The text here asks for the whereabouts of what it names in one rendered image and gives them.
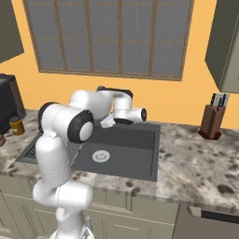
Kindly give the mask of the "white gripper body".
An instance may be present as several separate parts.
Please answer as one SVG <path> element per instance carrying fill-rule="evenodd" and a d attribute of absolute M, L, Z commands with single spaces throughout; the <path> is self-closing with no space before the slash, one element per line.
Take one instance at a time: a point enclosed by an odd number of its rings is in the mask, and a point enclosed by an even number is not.
<path fill-rule="evenodd" d="M 102 128 L 111 128 L 113 127 L 116 122 L 113 119 L 113 114 L 108 115 L 106 118 L 104 118 L 101 122 L 101 127 Z"/>

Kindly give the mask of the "dark grey sink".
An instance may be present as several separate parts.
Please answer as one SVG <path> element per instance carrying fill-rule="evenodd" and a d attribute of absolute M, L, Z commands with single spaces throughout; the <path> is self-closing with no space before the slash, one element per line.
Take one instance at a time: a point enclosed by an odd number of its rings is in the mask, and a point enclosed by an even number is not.
<path fill-rule="evenodd" d="M 149 123 L 102 128 L 95 122 L 92 137 L 82 145 L 68 142 L 72 168 L 108 176 L 157 181 L 161 126 Z M 110 158 L 95 162 L 92 154 L 106 150 Z"/>

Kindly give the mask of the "silver sink drain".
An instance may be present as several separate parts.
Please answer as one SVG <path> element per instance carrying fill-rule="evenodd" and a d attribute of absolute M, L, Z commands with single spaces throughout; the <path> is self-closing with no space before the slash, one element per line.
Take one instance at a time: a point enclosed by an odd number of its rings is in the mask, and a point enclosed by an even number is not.
<path fill-rule="evenodd" d="M 95 162 L 106 162 L 110 158 L 110 154 L 106 150 L 96 150 L 92 154 L 92 159 Z"/>

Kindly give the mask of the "brown framed window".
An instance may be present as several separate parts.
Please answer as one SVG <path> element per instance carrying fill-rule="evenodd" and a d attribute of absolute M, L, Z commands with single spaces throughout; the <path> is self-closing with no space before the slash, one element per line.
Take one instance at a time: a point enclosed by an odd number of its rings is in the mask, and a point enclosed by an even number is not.
<path fill-rule="evenodd" d="M 22 0 L 38 70 L 180 81 L 194 0 Z"/>

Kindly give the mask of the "amber jar with black lid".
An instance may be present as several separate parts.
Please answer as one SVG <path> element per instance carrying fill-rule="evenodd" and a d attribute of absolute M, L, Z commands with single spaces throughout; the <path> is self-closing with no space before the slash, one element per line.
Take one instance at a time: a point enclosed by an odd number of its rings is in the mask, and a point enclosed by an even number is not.
<path fill-rule="evenodd" d="M 10 126 L 10 129 L 11 129 L 11 132 L 14 135 L 22 135 L 25 132 L 20 117 L 13 117 L 13 118 L 11 118 L 9 120 L 9 126 Z"/>

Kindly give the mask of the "olive grey drawer front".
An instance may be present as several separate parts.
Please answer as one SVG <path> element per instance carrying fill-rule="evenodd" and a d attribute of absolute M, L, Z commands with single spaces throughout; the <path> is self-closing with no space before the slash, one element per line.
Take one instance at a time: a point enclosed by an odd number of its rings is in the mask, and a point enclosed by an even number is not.
<path fill-rule="evenodd" d="M 141 197 L 133 197 L 132 211 L 141 216 L 152 216 L 160 213 L 175 216 L 178 211 L 178 205 Z"/>

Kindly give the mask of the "black coffee machine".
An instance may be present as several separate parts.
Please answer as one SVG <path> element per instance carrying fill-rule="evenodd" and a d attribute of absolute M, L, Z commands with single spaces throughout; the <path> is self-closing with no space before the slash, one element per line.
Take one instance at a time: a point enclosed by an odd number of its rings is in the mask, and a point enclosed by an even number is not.
<path fill-rule="evenodd" d="M 13 117 L 26 117 L 19 87 L 14 75 L 0 74 L 0 134 L 9 129 Z"/>

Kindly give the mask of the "brown wooden knife block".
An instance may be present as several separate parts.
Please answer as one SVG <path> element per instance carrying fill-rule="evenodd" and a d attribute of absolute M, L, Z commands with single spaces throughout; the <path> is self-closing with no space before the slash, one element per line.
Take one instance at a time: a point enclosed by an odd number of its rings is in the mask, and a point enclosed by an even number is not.
<path fill-rule="evenodd" d="M 214 93 L 209 105 L 205 106 L 201 128 L 198 132 L 204 139 L 218 140 L 220 126 L 229 100 L 228 93 Z"/>

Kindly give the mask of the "olive grey cupboard door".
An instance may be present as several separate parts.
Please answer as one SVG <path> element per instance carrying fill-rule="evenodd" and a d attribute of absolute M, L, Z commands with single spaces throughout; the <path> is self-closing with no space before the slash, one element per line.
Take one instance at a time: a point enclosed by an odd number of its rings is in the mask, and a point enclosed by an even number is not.
<path fill-rule="evenodd" d="M 55 209 L 33 199 L 2 194 L 23 239 L 49 239 L 57 229 Z"/>
<path fill-rule="evenodd" d="M 95 239 L 173 239 L 175 225 L 89 209 Z"/>

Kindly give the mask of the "grey dishwasher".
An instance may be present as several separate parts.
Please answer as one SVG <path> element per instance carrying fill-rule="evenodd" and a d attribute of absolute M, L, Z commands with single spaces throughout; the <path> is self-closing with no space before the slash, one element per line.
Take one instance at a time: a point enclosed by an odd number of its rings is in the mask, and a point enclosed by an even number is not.
<path fill-rule="evenodd" d="M 194 217 L 182 204 L 173 239 L 239 239 L 239 224 Z"/>

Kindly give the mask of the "olive grey wall cupboard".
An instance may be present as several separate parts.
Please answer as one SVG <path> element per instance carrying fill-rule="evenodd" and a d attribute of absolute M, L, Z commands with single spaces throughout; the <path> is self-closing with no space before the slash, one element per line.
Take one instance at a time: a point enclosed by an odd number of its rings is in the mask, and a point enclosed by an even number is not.
<path fill-rule="evenodd" d="M 220 92 L 239 93 L 239 0 L 217 0 L 205 62 Z"/>
<path fill-rule="evenodd" d="M 24 53 L 11 0 L 0 0 L 0 63 Z"/>

